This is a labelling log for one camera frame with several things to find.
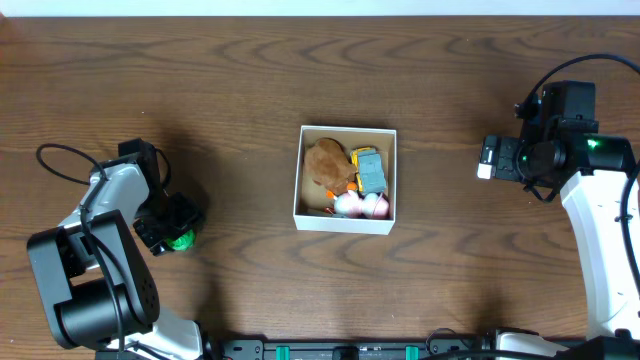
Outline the green round spinner toy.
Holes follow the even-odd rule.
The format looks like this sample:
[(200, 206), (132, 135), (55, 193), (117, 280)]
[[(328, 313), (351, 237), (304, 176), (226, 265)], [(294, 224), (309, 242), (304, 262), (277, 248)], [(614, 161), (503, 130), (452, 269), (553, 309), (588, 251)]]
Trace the green round spinner toy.
[(191, 229), (175, 239), (167, 239), (167, 246), (173, 251), (184, 252), (195, 245), (196, 232)]

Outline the brown plush toy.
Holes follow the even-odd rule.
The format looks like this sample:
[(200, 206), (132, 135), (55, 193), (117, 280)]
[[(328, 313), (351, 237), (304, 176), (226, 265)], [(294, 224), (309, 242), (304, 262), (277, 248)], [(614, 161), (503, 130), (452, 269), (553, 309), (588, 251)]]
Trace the brown plush toy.
[(342, 146), (330, 138), (321, 138), (306, 150), (304, 171), (311, 180), (326, 190), (340, 195), (349, 190), (357, 168), (348, 159)]

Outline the yellow grey toy car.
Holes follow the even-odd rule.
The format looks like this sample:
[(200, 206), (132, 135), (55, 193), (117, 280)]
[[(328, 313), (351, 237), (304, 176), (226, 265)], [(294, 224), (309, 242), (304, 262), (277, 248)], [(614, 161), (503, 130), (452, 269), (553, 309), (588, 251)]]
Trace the yellow grey toy car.
[(351, 162), (356, 166), (356, 184), (364, 195), (382, 193), (387, 182), (383, 170), (381, 155), (374, 147), (362, 147), (352, 150)]

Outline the pink white duck figure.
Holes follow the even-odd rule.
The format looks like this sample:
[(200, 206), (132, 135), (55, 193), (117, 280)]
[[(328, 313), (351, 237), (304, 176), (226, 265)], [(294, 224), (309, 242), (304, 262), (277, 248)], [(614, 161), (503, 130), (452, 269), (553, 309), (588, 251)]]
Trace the pink white duck figure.
[(358, 192), (348, 190), (336, 195), (331, 191), (326, 196), (333, 201), (336, 212), (347, 215), (347, 218), (384, 220), (389, 216), (390, 204), (382, 193), (369, 193), (361, 197)]

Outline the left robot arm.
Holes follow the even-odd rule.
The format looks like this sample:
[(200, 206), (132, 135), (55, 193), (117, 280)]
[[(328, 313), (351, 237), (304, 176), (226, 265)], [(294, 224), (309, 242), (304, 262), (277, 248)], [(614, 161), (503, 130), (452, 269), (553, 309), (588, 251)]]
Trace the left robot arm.
[(160, 304), (139, 248), (185, 251), (204, 221), (200, 207), (168, 194), (164, 153), (140, 138), (117, 158), (93, 162), (79, 205), (56, 227), (32, 235), (27, 252), (51, 334), (63, 348), (98, 359), (212, 359), (199, 324)]

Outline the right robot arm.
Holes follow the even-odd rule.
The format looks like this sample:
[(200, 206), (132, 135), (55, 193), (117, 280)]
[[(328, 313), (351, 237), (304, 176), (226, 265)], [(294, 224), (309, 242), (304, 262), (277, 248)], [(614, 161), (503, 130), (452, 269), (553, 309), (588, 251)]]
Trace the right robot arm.
[(517, 106), (519, 136), (483, 141), (479, 178), (521, 183), (544, 203), (560, 199), (576, 238), (588, 310), (586, 342), (566, 347), (504, 332), (495, 340), (501, 354), (639, 356), (639, 172), (628, 139), (600, 134), (595, 98), (589, 82), (548, 83)]

